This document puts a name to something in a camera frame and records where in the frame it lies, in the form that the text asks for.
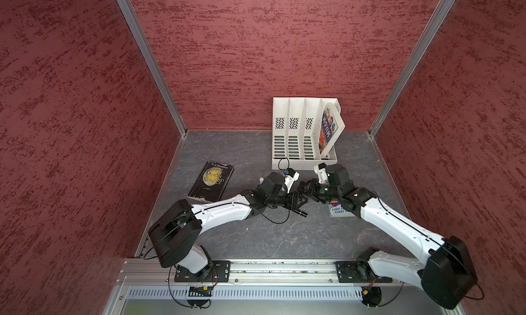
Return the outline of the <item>black lipstick gold band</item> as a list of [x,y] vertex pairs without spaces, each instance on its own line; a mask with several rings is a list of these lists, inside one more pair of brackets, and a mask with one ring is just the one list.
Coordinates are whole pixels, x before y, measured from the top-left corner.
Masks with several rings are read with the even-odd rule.
[[295,210],[295,212],[296,212],[297,214],[303,216],[303,217],[307,217],[307,216],[308,216],[308,214],[307,214],[306,212],[301,211],[301,210]]

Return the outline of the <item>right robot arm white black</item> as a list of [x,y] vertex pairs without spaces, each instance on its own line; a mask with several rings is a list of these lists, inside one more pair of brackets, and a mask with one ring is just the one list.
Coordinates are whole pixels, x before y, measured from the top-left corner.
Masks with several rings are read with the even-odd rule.
[[377,193],[357,187],[340,164],[320,164],[316,178],[301,182],[299,194],[322,204],[336,202],[355,217],[381,229],[411,257],[394,256],[376,248],[353,262],[358,279],[386,277],[422,289],[442,308],[452,310],[478,284],[467,245],[455,236],[445,238],[392,209]]

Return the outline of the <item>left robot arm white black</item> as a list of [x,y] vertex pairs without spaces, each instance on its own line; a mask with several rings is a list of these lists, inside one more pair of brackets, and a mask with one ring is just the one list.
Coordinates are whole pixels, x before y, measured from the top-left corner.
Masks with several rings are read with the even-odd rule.
[[254,190],[244,190],[231,199],[210,204],[189,204],[185,199],[175,202],[148,230],[151,250],[162,268],[182,267],[199,281],[211,276],[214,263],[197,238],[234,221],[265,216],[267,209],[284,208],[288,214],[300,211],[307,200],[293,192],[299,173],[291,168],[283,173],[272,172],[260,179]]

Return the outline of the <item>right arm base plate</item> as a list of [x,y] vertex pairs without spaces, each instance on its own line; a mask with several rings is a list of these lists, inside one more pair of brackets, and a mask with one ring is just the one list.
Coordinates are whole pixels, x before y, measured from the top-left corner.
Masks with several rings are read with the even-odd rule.
[[383,284],[393,282],[389,277],[380,277],[374,274],[366,262],[337,261],[335,266],[339,283]]

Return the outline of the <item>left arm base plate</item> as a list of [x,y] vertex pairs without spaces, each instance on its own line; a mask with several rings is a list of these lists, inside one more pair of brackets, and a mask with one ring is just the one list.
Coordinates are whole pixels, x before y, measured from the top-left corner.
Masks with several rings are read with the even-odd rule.
[[177,267],[173,281],[176,283],[226,283],[230,278],[231,262],[228,260],[212,260],[201,271],[194,274],[187,268]]

